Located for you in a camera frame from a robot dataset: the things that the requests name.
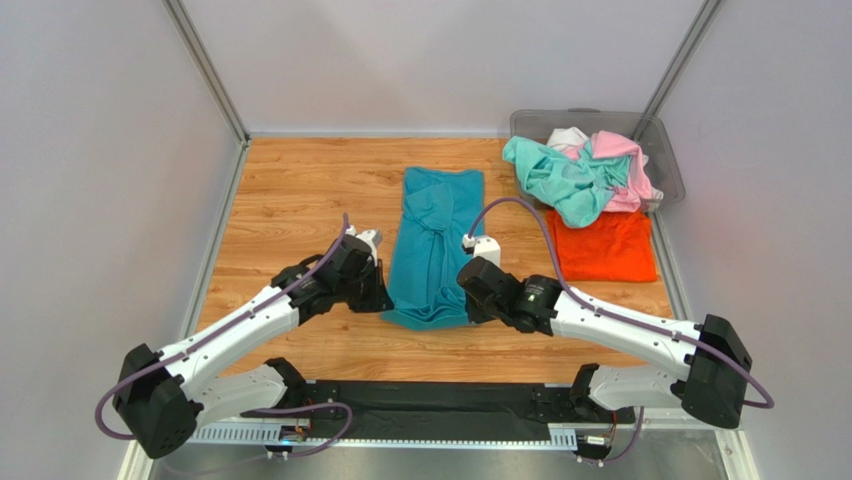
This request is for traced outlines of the teal t shirt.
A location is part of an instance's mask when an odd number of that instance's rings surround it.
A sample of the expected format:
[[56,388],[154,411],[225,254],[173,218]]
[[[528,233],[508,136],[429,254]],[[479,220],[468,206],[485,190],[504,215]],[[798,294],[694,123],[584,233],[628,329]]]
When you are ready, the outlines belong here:
[[409,167],[387,291],[394,307],[386,322],[413,331],[469,324],[457,275],[467,263],[462,238],[484,208],[484,174]]

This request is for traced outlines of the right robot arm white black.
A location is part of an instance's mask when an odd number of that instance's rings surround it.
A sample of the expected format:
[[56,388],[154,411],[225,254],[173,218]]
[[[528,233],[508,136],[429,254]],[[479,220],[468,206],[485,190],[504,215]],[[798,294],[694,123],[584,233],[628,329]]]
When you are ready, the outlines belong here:
[[521,333],[576,338],[626,353],[641,367],[586,367],[581,396],[606,410],[680,407],[717,428],[739,427],[752,358],[726,319],[701,322],[644,314],[594,298],[554,278],[518,280],[475,257],[457,276],[475,323],[499,320]]

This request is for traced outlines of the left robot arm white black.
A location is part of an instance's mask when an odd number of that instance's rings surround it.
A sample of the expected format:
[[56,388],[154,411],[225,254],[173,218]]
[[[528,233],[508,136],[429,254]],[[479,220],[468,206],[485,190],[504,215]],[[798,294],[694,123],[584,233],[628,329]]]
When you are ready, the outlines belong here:
[[379,231],[349,227],[323,255],[284,268],[258,294],[199,333],[163,347],[141,344],[124,357],[106,394],[151,459],[185,444],[200,427],[243,413],[296,409],[304,379],[283,358],[238,375],[224,370],[256,347],[344,303],[354,313],[392,308],[378,256]]

